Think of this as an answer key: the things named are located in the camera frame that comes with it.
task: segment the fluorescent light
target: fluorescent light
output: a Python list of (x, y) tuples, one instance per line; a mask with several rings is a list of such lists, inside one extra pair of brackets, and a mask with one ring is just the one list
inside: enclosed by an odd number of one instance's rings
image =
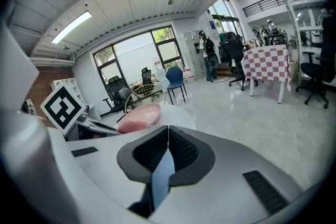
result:
[(86, 11), (82, 15), (80, 15), (77, 19), (72, 21), (66, 28), (64, 28), (52, 41), (51, 43), (57, 44), (59, 43), (67, 34), (69, 34), (72, 30), (74, 30), (81, 23), (85, 22), (88, 18), (91, 18), (92, 15)]

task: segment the gray tiled floor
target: gray tiled floor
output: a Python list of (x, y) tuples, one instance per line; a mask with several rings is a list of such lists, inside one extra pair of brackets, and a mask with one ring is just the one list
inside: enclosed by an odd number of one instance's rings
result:
[[(327, 92), (329, 108), (313, 97), (304, 105), (308, 91), (284, 91), (277, 103), (280, 84), (259, 82), (254, 97), (249, 86), (240, 90), (239, 82), (228, 86), (198, 80), (186, 83), (186, 104), (176, 89), (175, 105), (185, 109), (199, 131), (240, 142), (280, 167), (303, 189), (322, 180), (330, 167), (336, 142), (336, 94)], [(105, 117), (115, 124), (121, 113)]]

